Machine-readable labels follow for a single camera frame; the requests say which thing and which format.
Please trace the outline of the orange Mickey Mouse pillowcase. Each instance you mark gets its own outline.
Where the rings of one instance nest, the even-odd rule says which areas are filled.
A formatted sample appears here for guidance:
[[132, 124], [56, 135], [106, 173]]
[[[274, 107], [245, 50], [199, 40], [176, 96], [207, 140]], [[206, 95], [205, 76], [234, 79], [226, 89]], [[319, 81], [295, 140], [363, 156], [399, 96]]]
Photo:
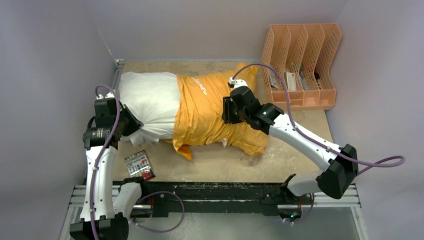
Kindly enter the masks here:
[[247, 63], [240, 62], [235, 69], [207, 75], [177, 75], [180, 93], [172, 145], [175, 151], [192, 161], [191, 146], [223, 143], [239, 148], [250, 156], [262, 155], [268, 136], [252, 129], [247, 123], [225, 124], [222, 119], [223, 98], [230, 95], [229, 78]]

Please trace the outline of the white pillow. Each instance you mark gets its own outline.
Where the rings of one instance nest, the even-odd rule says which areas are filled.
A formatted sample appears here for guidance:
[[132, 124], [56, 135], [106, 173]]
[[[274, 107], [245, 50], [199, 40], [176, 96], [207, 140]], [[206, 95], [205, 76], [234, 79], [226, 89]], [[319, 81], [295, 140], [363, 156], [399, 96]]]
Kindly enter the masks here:
[[137, 146], [173, 138], [181, 98], [176, 74], [125, 72], [118, 92], [120, 102], [141, 122], [134, 133], [121, 138], [123, 141]]

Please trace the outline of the peach plastic file organizer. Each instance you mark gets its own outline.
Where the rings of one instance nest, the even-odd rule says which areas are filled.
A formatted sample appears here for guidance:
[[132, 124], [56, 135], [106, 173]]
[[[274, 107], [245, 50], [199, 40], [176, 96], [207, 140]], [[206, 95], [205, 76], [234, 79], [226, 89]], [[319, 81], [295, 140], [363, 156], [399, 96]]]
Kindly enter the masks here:
[[260, 61], [282, 77], [295, 74], [297, 91], [285, 93], [271, 87], [268, 68], [262, 67], [266, 99], [293, 111], [330, 110], [335, 106], [336, 88], [330, 69], [342, 39], [336, 23], [271, 24]]

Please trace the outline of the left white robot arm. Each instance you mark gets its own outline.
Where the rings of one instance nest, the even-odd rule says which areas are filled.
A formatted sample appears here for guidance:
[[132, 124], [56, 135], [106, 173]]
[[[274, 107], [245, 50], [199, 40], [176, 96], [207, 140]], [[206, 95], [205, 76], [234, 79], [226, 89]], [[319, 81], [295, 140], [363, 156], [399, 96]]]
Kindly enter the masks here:
[[79, 221], [69, 228], [75, 240], [126, 240], [129, 212], [113, 204], [113, 166], [121, 137], [140, 122], [117, 98], [94, 102], [95, 115], [82, 136], [87, 161], [86, 189]]

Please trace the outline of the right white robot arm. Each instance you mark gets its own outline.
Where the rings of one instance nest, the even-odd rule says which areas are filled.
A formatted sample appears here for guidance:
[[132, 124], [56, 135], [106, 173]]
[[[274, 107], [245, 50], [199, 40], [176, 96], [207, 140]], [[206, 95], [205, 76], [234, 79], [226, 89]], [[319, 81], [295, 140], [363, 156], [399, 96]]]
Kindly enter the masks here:
[[319, 170], [305, 175], [291, 175], [282, 184], [280, 196], [288, 204], [300, 196], [323, 192], [341, 199], [359, 172], [356, 149], [341, 147], [291, 122], [288, 113], [272, 103], [261, 104], [247, 86], [240, 86], [225, 96], [222, 119], [226, 124], [247, 123], [252, 129], [277, 138], [309, 158]]

